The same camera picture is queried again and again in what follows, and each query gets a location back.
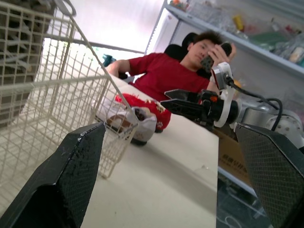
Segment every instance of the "table surface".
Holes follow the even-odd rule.
[[[120,91],[149,98],[120,79]],[[215,228],[219,139],[182,116],[97,178],[82,228]]]

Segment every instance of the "wire basket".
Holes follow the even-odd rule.
[[[121,93],[72,17],[54,6],[41,13],[0,1],[0,71],[0,213],[69,132],[97,121],[105,103],[99,118],[107,123],[114,110],[121,119],[115,129],[107,125],[103,141],[99,174],[111,175],[138,124],[123,124],[134,113],[114,101]]]

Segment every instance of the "small items on shelf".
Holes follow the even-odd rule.
[[[182,10],[186,11],[188,7],[188,1],[182,1],[182,0],[172,0],[170,1],[170,5]]]
[[[186,12],[189,18],[202,20],[202,27],[209,24],[208,29],[214,26],[217,30],[228,32],[304,67],[304,35],[291,25],[282,26],[274,19],[266,21],[255,16],[250,17],[240,9],[218,6],[210,1],[191,0],[189,4],[188,2],[172,0],[170,5]]]

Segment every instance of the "metal shelf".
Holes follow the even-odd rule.
[[[226,39],[228,39],[230,42],[233,42],[238,48],[244,50],[247,53],[250,53],[257,58],[266,61],[267,63],[273,64],[277,66],[278,68],[287,71],[291,75],[299,76],[302,79],[304,79],[304,68],[298,66],[297,64],[294,64],[286,59],[283,59],[269,51],[266,51],[252,43],[249,43],[246,40],[243,40],[239,37],[236,37],[235,35],[228,33],[226,31],[223,31],[214,25],[211,25],[199,18],[196,18],[182,10],[179,10],[171,5],[166,5],[165,8],[172,13],[174,16],[176,16],[181,21],[190,24],[194,27],[197,27],[201,30],[211,29],[215,32],[220,33],[222,36],[224,36]]]
[[[245,0],[261,9],[289,18],[298,23],[304,22],[304,2],[302,0]]]
[[[257,197],[256,192],[253,190],[252,187],[250,187],[249,185],[245,184],[243,181],[241,181],[240,179],[236,178],[235,176],[233,176],[232,174],[230,174],[229,172],[227,172],[226,170],[224,170],[223,168],[221,168],[219,166],[218,166],[218,172],[220,174],[222,174],[224,177],[226,177],[229,180],[231,180],[236,185],[240,186],[242,189],[244,189],[247,192],[249,192],[251,195]]]

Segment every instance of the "red object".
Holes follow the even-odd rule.
[[[212,97],[210,97],[210,100],[213,101],[213,102],[217,102],[218,97],[217,96],[212,96]]]
[[[166,91],[183,89],[199,93],[207,89],[209,80],[182,66],[178,60],[164,53],[152,53],[129,60],[130,75],[144,74],[135,83],[130,83],[157,101],[168,100]]]
[[[160,107],[154,101],[143,101],[130,94],[123,94],[123,96],[131,107],[147,107],[151,113],[154,113],[157,118],[156,129],[163,130],[168,126],[171,118],[171,113],[168,110]],[[115,101],[122,102],[122,99],[117,95]]]

